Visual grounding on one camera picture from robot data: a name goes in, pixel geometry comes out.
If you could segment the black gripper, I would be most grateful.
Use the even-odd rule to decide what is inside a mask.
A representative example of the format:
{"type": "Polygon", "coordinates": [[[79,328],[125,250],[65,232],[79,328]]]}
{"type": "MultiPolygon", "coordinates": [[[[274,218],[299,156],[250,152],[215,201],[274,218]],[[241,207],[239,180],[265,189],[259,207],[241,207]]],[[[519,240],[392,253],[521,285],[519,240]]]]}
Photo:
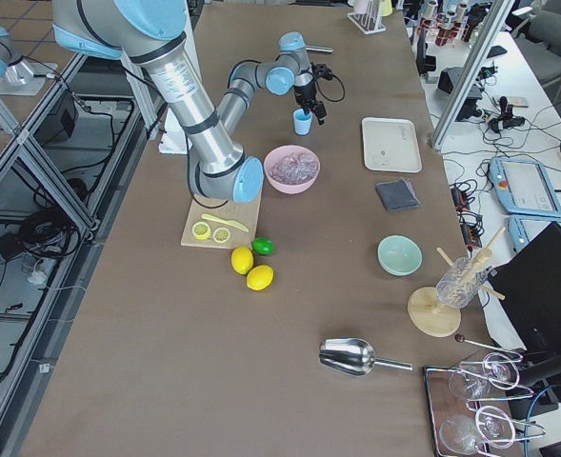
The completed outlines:
{"type": "Polygon", "coordinates": [[[331,80],[332,71],[326,64],[311,63],[308,70],[302,70],[295,79],[293,86],[295,101],[302,109],[304,120],[311,118],[311,113],[315,115],[319,125],[325,123],[327,110],[322,101],[317,99],[317,80],[319,78],[331,80]]]}

